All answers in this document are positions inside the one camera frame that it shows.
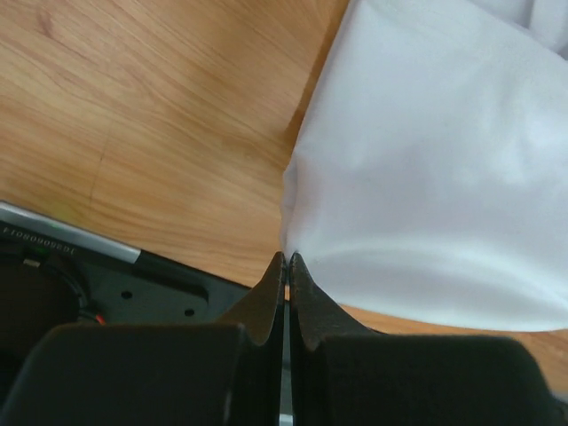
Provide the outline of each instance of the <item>metal strip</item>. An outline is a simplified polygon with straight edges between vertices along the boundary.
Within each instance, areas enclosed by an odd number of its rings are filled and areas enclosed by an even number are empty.
[[[14,206],[6,201],[0,201],[0,221],[73,244],[77,247],[114,257],[129,264],[134,264],[138,256],[140,256],[138,248],[127,246],[119,241],[114,241],[59,220]]]

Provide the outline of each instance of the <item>white towel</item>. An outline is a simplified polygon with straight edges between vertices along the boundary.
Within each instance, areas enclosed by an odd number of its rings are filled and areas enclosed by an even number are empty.
[[[568,327],[567,22],[568,0],[352,0],[285,174],[287,256],[370,311]]]

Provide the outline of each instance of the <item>red wire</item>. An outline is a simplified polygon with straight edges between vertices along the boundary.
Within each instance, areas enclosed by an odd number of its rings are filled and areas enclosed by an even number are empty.
[[[104,326],[107,322],[105,321],[105,319],[103,318],[103,316],[98,313],[97,315],[95,315],[95,320],[97,320],[97,322],[101,325]]]

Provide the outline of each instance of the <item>wood grain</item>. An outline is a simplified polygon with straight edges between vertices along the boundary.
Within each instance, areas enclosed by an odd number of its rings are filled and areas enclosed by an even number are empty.
[[[0,198],[254,285],[346,3],[0,0]],[[568,394],[568,331],[513,337]]]

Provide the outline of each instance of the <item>white cloth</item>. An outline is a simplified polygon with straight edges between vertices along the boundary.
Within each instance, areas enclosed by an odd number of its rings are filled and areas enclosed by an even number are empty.
[[[568,0],[524,3],[351,1],[281,207],[336,301],[568,327]]]

